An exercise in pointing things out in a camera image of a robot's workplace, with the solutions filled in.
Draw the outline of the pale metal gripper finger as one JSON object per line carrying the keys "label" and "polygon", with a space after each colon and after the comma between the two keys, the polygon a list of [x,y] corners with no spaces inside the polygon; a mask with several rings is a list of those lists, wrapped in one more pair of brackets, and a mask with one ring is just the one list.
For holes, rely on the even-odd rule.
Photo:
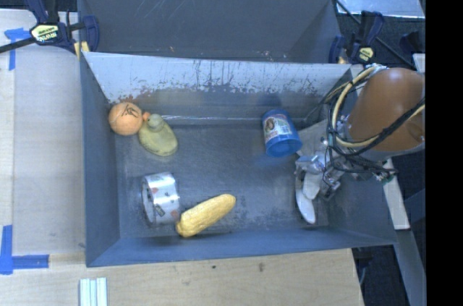
{"label": "pale metal gripper finger", "polygon": [[330,172],[321,174],[306,173],[302,194],[309,200],[314,200],[316,197],[330,200],[340,186],[340,178]]}
{"label": "pale metal gripper finger", "polygon": [[301,156],[296,161],[295,171],[295,197],[297,207],[304,220],[309,224],[314,224],[316,222],[315,207],[313,204],[314,200],[309,200],[302,194],[302,186],[306,173],[320,174],[318,170],[318,155]]}

